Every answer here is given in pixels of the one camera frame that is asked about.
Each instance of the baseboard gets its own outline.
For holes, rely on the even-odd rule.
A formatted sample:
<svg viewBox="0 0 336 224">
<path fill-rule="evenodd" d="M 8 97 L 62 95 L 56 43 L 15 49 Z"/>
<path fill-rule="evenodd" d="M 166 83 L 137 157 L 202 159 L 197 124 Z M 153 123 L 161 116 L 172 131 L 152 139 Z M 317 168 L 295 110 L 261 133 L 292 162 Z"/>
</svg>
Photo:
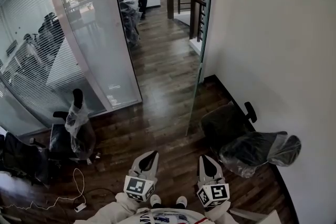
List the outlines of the baseboard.
<svg viewBox="0 0 336 224">
<path fill-rule="evenodd" d="M 151 9 L 151 8 L 160 8 L 161 5 L 156 5 L 156 6 L 151 6 L 151 7 L 147 7 L 146 9 Z"/>
<path fill-rule="evenodd" d="M 216 84 L 221 88 L 221 90 L 223 91 L 225 97 L 227 97 L 230 101 L 232 101 L 232 103 L 235 105 L 235 107 L 239 110 L 240 114 L 242 115 L 243 118 L 245 118 L 245 113 L 241 110 L 240 106 L 237 104 L 237 102 L 235 101 L 235 99 L 232 97 L 232 95 L 229 93 L 229 91 L 225 88 L 225 86 L 222 84 L 222 82 L 217 78 L 216 75 L 212 75 L 209 77 L 206 77 L 204 79 L 204 81 L 206 80 L 212 80 L 215 81 Z M 246 120 L 245 121 L 245 125 L 246 127 L 249 129 L 250 132 L 255 132 L 256 130 L 254 129 L 252 123 L 250 122 L 250 120 Z M 289 207 L 290 213 L 293 216 L 293 221 L 295 224 L 299 224 L 299 218 L 298 215 L 296 214 L 296 210 L 292 201 L 292 198 L 290 197 L 289 191 L 287 189 L 287 186 L 279 172 L 279 169 L 276 165 L 274 164 L 270 164 L 271 169 L 274 173 L 274 176 L 276 178 L 276 181 L 278 182 L 280 189 L 285 197 L 286 203 Z"/>
<path fill-rule="evenodd" d="M 202 42 L 197 42 L 197 38 L 189 39 L 189 45 L 198 55 L 201 54 Z"/>
</svg>

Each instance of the wooden floor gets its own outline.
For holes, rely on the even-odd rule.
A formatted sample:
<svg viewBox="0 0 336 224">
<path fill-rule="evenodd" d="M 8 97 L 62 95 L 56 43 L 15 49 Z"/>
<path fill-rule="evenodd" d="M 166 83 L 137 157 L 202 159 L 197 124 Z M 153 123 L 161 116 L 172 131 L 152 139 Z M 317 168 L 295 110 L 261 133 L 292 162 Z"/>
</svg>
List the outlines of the wooden floor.
<svg viewBox="0 0 336 224">
<path fill-rule="evenodd" d="M 122 191 L 125 175 L 133 160 L 150 150 L 160 153 L 159 181 L 155 192 L 161 196 L 163 203 L 172 205 L 178 196 L 184 195 L 188 198 L 189 209 L 203 211 L 194 188 L 197 161 L 201 154 L 212 154 L 197 124 L 193 124 L 192 131 L 186 136 L 198 56 L 188 45 L 187 28 L 167 20 L 165 0 L 161 4 L 161 8 L 148 11 L 147 19 L 139 26 L 141 43 L 132 50 L 143 104 L 91 119 L 97 136 L 96 150 L 101 153 L 101 158 L 94 160 L 92 165 L 69 162 L 62 166 L 49 189 L 0 175 L 0 205 L 15 203 L 28 207 L 34 200 L 38 205 L 47 207 L 58 196 L 78 195 L 72 179 L 72 172 L 77 167 L 85 176 L 87 208 L 75 213 L 71 201 L 60 201 L 47 211 L 10 208 L 5 210 L 6 213 L 21 217 L 24 223 L 70 223 L 76 219 L 87 219 L 114 200 L 111 191 Z M 206 81 L 197 88 L 193 122 L 227 102 L 216 82 Z M 44 133 L 36 138 L 47 145 L 48 135 Z M 282 224 L 293 223 L 268 165 L 260 168 L 251 179 L 223 170 L 235 207 L 266 214 L 277 209 Z M 81 189 L 80 174 L 76 174 L 76 179 Z M 82 202 L 82 198 L 77 200 L 75 206 Z"/>
</svg>

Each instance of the black pants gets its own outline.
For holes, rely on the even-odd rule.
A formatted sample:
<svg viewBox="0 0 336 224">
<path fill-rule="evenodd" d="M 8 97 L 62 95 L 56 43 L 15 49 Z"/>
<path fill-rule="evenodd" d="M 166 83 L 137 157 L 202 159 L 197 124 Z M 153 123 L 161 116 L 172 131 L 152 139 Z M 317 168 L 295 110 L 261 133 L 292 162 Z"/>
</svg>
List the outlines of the black pants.
<svg viewBox="0 0 336 224">
<path fill-rule="evenodd" d="M 152 208 L 153 208 L 153 209 L 157 209 L 157 208 L 165 208 L 165 206 L 163 206 L 162 204 L 155 204 L 155 205 L 153 205 Z M 184 206 L 184 204 L 179 203 L 179 204 L 177 204 L 177 205 L 175 205 L 175 206 L 173 206 L 173 207 L 170 207 L 170 208 L 175 208 L 175 209 L 185 209 L 185 206 Z"/>
<path fill-rule="evenodd" d="M 143 15 L 146 14 L 147 0 L 139 0 L 139 8 Z"/>
</svg>

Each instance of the black chair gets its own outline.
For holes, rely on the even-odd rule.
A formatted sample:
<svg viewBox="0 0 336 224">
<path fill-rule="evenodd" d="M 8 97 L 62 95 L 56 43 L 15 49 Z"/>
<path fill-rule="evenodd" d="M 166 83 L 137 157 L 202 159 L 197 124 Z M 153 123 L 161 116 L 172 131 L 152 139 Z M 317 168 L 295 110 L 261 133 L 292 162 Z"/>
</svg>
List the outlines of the black chair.
<svg viewBox="0 0 336 224">
<path fill-rule="evenodd" d="M 253 108 L 244 116 L 229 103 L 201 119 L 201 128 L 212 151 L 224 166 L 241 177 L 251 177 L 255 170 L 269 162 L 287 167 L 298 157 L 301 142 L 287 132 L 260 133 L 248 130 L 249 116 L 256 120 Z"/>
<path fill-rule="evenodd" d="M 2 161 L 8 172 L 17 172 L 32 183 L 37 179 L 44 185 L 50 184 L 49 150 L 46 148 L 27 145 L 17 136 L 7 133 L 2 148 Z"/>
</svg>

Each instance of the white cable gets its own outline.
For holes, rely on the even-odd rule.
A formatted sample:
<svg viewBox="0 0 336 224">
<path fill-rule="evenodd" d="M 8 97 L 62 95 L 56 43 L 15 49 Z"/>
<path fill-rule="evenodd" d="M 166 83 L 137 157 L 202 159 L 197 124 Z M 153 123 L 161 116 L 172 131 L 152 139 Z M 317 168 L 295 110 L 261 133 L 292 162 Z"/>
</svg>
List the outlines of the white cable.
<svg viewBox="0 0 336 224">
<path fill-rule="evenodd" d="M 76 171 L 76 170 L 78 170 L 78 171 L 81 173 L 82 177 L 83 177 L 83 190 L 82 190 L 82 191 L 79 190 L 77 181 L 76 181 L 76 179 L 75 179 L 75 171 Z M 58 197 L 58 198 L 56 199 L 55 203 L 54 203 L 52 206 L 49 206 L 49 207 L 47 207 L 47 208 L 37 206 L 37 204 L 36 204 L 34 201 L 32 201 L 31 204 L 30 204 L 30 206 L 27 207 L 27 208 L 24 208 L 24 207 L 18 207 L 18 206 L 16 206 L 15 204 L 11 204 L 10 206 L 2 206 L 2 207 L 3 207 L 3 208 L 9 208 L 9 207 L 15 206 L 15 207 L 18 208 L 18 209 L 28 210 L 28 209 L 30 209 L 33 205 L 35 205 L 37 208 L 40 208 L 40 209 L 43 209 L 43 210 L 48 210 L 49 208 L 54 207 L 54 206 L 56 205 L 58 199 L 72 200 L 72 201 L 73 201 L 73 200 L 76 200 L 77 198 L 79 198 L 79 197 L 81 197 L 81 196 L 84 197 L 84 204 L 86 204 L 86 199 L 85 199 L 85 196 L 83 195 L 83 192 L 84 192 L 84 189 L 85 189 L 84 175 L 83 175 L 83 173 L 81 172 L 81 170 L 78 169 L 78 168 L 75 168 L 73 171 L 74 171 L 74 172 L 73 172 L 72 176 L 73 176 L 73 178 L 74 178 L 74 181 L 75 181 L 75 183 L 76 183 L 77 190 L 78 190 L 78 192 L 79 192 L 79 195 L 78 195 L 76 198 L 63 198 L 63 197 Z"/>
</svg>

